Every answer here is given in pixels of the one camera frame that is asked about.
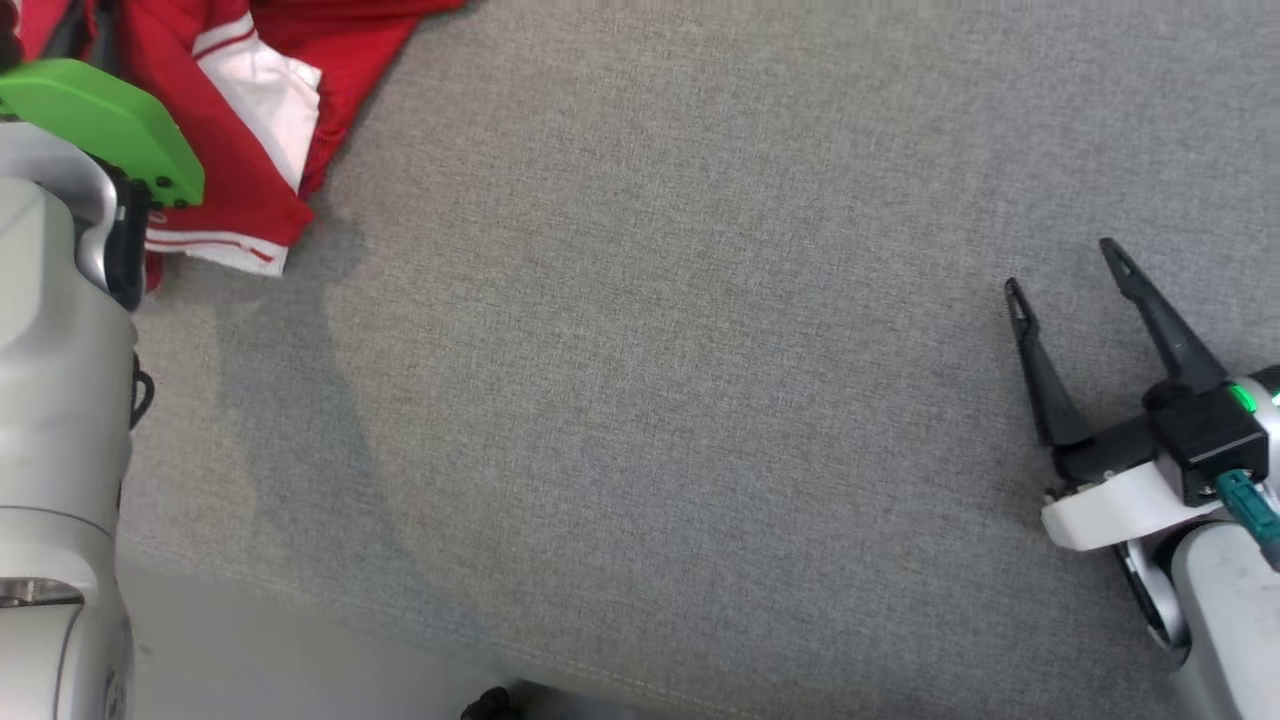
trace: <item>gray couch cushion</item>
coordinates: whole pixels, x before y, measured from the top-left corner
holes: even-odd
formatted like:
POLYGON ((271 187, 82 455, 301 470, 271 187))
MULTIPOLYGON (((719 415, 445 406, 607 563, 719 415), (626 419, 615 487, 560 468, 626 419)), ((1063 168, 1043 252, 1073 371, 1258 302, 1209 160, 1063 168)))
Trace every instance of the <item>gray couch cushion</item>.
POLYGON ((1167 717, 1115 561, 1039 527, 1000 286, 1100 425, 1161 377, 1103 234, 1274 361, 1263 24, 429 22, 285 278, 140 314, 122 546, 685 716, 1167 717))

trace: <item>white floor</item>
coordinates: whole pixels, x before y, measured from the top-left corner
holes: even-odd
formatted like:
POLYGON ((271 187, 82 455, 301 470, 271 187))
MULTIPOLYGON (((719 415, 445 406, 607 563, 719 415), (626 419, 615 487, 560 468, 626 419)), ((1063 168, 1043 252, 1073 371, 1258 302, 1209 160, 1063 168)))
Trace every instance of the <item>white floor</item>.
POLYGON ((137 639, 134 720, 454 720, 494 687, 526 720, 667 720, 362 635, 119 559, 137 639))

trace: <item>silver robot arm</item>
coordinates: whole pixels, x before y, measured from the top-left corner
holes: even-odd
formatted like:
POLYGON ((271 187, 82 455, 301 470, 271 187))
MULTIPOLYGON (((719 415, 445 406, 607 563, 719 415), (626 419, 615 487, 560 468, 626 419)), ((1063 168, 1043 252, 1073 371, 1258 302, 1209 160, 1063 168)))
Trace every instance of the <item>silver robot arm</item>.
POLYGON ((0 716, 122 719, 132 633, 115 582, 137 333, 106 292, 113 182, 0 124, 0 716))

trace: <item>green light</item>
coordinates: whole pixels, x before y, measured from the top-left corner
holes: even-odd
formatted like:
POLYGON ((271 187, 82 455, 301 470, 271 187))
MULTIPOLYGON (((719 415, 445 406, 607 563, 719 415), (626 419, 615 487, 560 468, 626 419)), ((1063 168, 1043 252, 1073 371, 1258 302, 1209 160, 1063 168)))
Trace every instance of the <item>green light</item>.
POLYGON ((1251 415, 1258 411, 1258 404, 1253 401, 1253 396, 1249 395, 1249 391, 1244 389, 1243 387, 1235 383, 1231 383, 1231 395, 1235 396, 1235 400, 1236 402, 1240 404, 1240 407, 1244 407, 1251 415))

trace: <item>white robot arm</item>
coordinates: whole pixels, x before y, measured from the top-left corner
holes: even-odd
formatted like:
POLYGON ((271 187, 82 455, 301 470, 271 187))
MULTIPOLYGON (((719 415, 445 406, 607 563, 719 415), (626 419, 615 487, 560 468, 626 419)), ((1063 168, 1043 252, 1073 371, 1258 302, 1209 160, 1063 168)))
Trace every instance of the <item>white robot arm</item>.
POLYGON ((1280 366, 1229 378, 1115 241, 1102 255, 1169 370, 1143 414, 1093 432, 1005 288, 1041 442, 1060 478, 1041 519, 1061 547, 1111 547, 1197 720, 1280 717, 1280 366))
POLYGON ((122 211, 87 155, 0 124, 3 717, 125 717, 114 537, 137 334, 102 266, 122 211))

